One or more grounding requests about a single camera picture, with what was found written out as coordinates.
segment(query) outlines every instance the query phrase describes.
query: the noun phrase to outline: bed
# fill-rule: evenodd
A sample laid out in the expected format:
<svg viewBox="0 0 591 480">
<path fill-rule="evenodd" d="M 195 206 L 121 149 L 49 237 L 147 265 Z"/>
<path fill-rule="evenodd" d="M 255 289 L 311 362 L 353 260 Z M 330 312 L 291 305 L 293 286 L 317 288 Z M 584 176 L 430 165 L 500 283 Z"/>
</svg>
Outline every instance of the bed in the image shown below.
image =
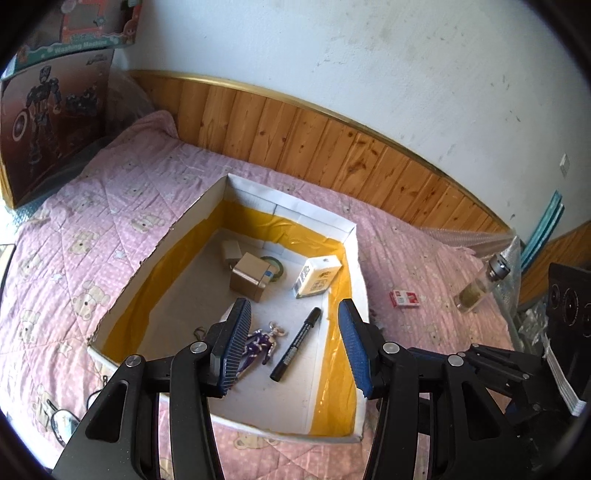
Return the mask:
<svg viewBox="0 0 591 480">
<path fill-rule="evenodd" d="M 2 408 L 29 423 L 47 445 L 52 403 L 78 417 L 107 370 L 87 353 L 101 317 L 169 227 L 220 177 L 233 173 L 344 216 L 358 226 L 359 262 L 372 320 L 387 339 L 442 353 L 472 342 L 511 348 L 492 299 L 462 315 L 450 301 L 481 263 L 366 203 L 260 166 L 181 142 L 173 117 L 152 113 L 124 131 L 82 174 L 49 197 L 20 227 L 0 306 Z M 137 228 L 138 222 L 143 228 Z M 421 306 L 395 309 L 394 288 Z M 368 405 L 363 441 L 352 445 L 278 442 L 214 425 L 227 478 L 358 479 L 377 411 Z M 172 478 L 168 404 L 160 407 L 163 478 Z M 421 436 L 416 477 L 424 478 Z"/>
</svg>

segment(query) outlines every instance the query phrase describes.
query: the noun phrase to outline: brass trim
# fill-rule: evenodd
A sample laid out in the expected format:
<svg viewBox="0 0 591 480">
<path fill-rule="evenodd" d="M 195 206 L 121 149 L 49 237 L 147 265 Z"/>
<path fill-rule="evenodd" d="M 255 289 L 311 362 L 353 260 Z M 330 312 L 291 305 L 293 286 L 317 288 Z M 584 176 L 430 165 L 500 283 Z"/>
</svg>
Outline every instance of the brass trim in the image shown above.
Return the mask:
<svg viewBox="0 0 591 480">
<path fill-rule="evenodd" d="M 191 82 L 199 82 L 205 83 L 207 85 L 215 85 L 218 87 L 226 87 L 231 88 L 234 90 L 239 90 L 241 92 L 246 93 L 254 93 L 256 95 L 261 95 L 263 97 L 271 98 L 273 100 L 279 100 L 280 102 L 289 103 L 290 105 L 294 105 L 298 108 L 304 108 L 307 110 L 311 110 L 316 113 L 320 113 L 322 115 L 327 116 L 328 118 L 332 118 L 333 120 L 337 120 L 338 122 L 347 125 L 348 127 L 354 128 L 359 132 L 369 135 L 370 137 L 379 140 L 380 142 L 384 143 L 385 145 L 393 148 L 394 150 L 406 155 L 410 159 L 418 162 L 423 167 L 429 169 L 434 174 L 440 176 L 441 178 L 446 179 L 449 183 L 454 185 L 455 188 L 460 190 L 466 197 L 468 197 L 471 201 L 476 203 L 480 208 L 482 208 L 495 222 L 500 224 L 501 226 L 505 227 L 509 230 L 509 227 L 495 212 L 493 212 L 490 207 L 484 204 L 478 197 L 476 197 L 472 192 L 470 192 L 467 188 L 459 184 L 454 178 L 450 177 L 445 172 L 441 171 L 432 163 L 425 160 L 423 157 L 419 156 L 412 150 L 409 150 L 407 147 L 399 144 L 395 140 L 386 137 L 384 134 L 366 126 L 356 122 L 355 120 L 348 118 L 340 113 L 333 112 L 327 108 L 324 108 L 320 105 L 316 105 L 315 103 L 308 102 L 306 100 L 299 99 L 292 95 L 288 95 L 286 93 L 276 92 L 275 90 L 270 90 L 268 88 L 259 87 L 257 85 L 251 85 L 249 83 L 239 82 L 237 80 L 228 80 L 219 77 L 211 77 L 208 75 L 200 75 L 196 73 L 182 73 L 182 72 L 173 72 L 171 70 L 130 70 L 129 74 L 132 77 L 144 77 L 144 76 L 156 76 L 156 77 L 163 77 L 163 78 L 172 78 L 178 80 L 189 80 Z"/>
</svg>

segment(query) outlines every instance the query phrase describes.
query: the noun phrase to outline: robot toy packaging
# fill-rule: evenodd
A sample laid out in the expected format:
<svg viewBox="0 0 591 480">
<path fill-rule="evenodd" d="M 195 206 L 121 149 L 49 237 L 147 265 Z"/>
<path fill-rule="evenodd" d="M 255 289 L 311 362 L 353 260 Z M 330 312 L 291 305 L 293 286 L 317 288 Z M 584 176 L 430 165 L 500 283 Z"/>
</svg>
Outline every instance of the robot toy packaging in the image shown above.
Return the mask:
<svg viewBox="0 0 591 480">
<path fill-rule="evenodd" d="M 0 180 L 14 208 L 75 152 L 104 134 L 113 50 L 29 67 L 0 84 Z"/>
</svg>

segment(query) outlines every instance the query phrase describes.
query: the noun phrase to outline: speaker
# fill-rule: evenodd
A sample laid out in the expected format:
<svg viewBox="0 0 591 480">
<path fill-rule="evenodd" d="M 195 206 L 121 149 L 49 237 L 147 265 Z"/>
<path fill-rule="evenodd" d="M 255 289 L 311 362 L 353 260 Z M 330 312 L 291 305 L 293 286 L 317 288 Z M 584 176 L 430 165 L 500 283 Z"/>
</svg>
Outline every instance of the speaker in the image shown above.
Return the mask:
<svg viewBox="0 0 591 480">
<path fill-rule="evenodd" d="M 577 396 L 591 400 L 591 272 L 552 263 L 548 269 L 548 339 Z"/>
</svg>

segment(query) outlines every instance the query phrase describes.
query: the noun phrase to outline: white wall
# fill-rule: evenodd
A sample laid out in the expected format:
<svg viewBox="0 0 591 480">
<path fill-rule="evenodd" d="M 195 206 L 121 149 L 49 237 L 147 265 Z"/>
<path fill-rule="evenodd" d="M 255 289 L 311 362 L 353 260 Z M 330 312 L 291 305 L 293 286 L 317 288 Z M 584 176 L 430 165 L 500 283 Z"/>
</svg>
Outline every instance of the white wall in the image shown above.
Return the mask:
<svg viewBox="0 0 591 480">
<path fill-rule="evenodd" d="M 527 239 L 591 218 L 591 93 L 517 0 L 145 0 L 130 69 L 206 74 L 316 103 L 415 151 Z M 570 171 L 558 163 L 564 153 Z"/>
</svg>

